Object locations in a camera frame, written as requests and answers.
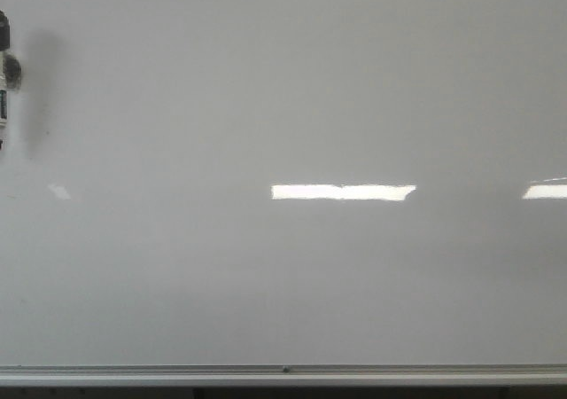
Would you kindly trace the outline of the white black whiteboard marker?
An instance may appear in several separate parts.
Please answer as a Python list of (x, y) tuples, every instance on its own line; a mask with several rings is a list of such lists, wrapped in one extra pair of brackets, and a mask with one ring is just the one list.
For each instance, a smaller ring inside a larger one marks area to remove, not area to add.
[(8, 124), (8, 92), (21, 84), (21, 64), (11, 54), (11, 26), (8, 17), (1, 12), (1, 148), (4, 148)]

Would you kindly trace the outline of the white whiteboard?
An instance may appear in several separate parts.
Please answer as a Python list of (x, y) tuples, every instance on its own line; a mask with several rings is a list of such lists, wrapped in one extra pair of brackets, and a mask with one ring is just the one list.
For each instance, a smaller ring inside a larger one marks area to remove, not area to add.
[(562, 385), (566, 0), (1, 0), (7, 387)]

